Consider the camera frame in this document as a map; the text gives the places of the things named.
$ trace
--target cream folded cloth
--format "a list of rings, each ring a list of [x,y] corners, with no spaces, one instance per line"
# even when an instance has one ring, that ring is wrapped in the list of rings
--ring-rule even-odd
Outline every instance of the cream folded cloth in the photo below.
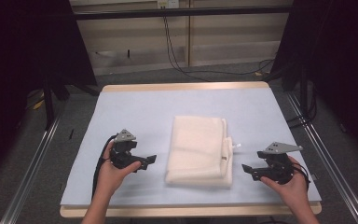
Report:
[[[175,117],[165,181],[169,184],[230,187],[232,141],[225,119]]]

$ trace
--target towel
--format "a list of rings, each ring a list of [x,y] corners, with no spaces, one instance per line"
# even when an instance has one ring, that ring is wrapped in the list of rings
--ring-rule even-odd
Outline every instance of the towel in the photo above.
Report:
[[[166,183],[230,187],[232,155],[225,119],[177,116],[172,128]]]

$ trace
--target person's left hand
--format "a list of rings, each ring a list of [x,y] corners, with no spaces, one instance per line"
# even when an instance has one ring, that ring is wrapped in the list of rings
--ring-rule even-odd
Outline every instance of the person's left hand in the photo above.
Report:
[[[115,167],[109,159],[109,150],[113,147],[113,144],[113,141],[110,142],[103,153],[103,158],[106,161],[101,166],[96,189],[98,194],[102,194],[108,198],[112,197],[115,191],[120,187],[126,175],[136,171],[141,166],[141,163],[136,161],[123,169]]]

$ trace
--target horizontal black bar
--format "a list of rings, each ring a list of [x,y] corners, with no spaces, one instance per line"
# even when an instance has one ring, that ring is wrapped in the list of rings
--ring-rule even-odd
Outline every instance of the horizontal black bar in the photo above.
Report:
[[[104,20],[127,18],[152,18],[152,17],[180,17],[180,16],[211,16],[234,14],[269,14],[287,13],[292,11],[310,10],[311,7],[270,6],[270,7],[199,7],[199,8],[167,8],[167,9],[142,9],[127,11],[91,11],[75,12],[74,14],[54,14],[36,16],[37,18]]]

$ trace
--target black strap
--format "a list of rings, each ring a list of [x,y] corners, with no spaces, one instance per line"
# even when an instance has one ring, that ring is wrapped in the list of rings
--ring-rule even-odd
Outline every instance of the black strap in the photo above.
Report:
[[[91,194],[91,199],[94,197],[94,193],[95,193],[95,190],[97,188],[97,183],[98,183],[98,175],[100,173],[100,170],[101,170],[101,166],[103,165],[103,163],[106,161],[106,159],[103,158],[103,154],[107,148],[107,145],[109,144],[110,141],[112,141],[112,139],[116,138],[116,135],[113,135],[111,136],[107,141],[106,141],[106,144],[104,145],[103,147],[103,151],[101,152],[101,156],[100,158],[98,159],[98,162],[97,162],[97,166],[95,167],[95,172],[94,172],[94,178],[93,178],[93,181],[92,181],[92,194]]]

